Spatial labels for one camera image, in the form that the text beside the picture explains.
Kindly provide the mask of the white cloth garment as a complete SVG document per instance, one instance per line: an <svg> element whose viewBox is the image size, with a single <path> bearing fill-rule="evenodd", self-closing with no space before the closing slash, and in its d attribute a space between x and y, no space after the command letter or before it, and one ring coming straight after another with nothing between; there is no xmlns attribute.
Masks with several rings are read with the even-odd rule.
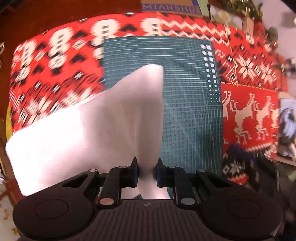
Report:
<svg viewBox="0 0 296 241"><path fill-rule="evenodd" d="M157 186L163 134L162 66L145 65L110 89L22 128L6 144L16 181L29 196L89 169L139 166L135 188L123 198L167 199Z"/></svg>

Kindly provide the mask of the pile of folded clothes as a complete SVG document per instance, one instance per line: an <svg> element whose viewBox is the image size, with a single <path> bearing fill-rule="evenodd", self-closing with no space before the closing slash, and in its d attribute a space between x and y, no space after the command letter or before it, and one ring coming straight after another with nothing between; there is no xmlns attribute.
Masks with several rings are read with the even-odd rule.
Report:
<svg viewBox="0 0 296 241"><path fill-rule="evenodd" d="M295 161L295 99L280 99L280 130L277 152Z"/></svg>

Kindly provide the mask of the green cutting mat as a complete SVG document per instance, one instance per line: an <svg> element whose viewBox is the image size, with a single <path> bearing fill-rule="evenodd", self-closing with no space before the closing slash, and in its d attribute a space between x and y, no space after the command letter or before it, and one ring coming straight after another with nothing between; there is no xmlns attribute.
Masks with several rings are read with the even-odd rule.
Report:
<svg viewBox="0 0 296 241"><path fill-rule="evenodd" d="M168 199L157 186L158 159L187 172L218 173L222 107L213 45L181 37L122 37L103 43L100 138L107 169L137 159L135 189L124 198Z"/></svg>

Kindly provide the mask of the red patterned knit blanket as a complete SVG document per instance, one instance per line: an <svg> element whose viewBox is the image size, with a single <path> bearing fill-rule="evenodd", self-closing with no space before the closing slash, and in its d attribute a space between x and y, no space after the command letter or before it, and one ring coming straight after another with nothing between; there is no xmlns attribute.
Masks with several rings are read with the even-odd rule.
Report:
<svg viewBox="0 0 296 241"><path fill-rule="evenodd" d="M264 42L241 30L202 18L162 13L111 14L75 21L19 44L13 54L10 121L13 134L64 108L106 90L103 43L122 37L181 37L213 45L222 107L222 162L219 174L243 184L243 151L277 148L278 93L285 77Z"/></svg>

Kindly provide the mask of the cardboard box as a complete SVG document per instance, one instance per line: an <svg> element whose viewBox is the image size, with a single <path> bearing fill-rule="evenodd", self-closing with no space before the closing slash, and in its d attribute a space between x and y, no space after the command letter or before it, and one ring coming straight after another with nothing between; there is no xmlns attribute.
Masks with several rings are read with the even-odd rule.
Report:
<svg viewBox="0 0 296 241"><path fill-rule="evenodd" d="M142 11L159 11L189 15L202 15L198 1L192 0L141 0Z"/></svg>

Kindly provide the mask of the green plant decoration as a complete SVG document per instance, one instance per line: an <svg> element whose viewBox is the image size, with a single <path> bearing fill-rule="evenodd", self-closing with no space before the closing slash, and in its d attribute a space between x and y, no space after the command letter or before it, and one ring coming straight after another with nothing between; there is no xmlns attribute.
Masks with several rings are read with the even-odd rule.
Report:
<svg viewBox="0 0 296 241"><path fill-rule="evenodd" d="M220 1L220 3L227 11L243 16L242 30L244 33L262 39L267 47L275 50L278 48L278 29L276 27L266 28L264 25L262 2L258 6L255 6L252 1L241 0Z"/></svg>

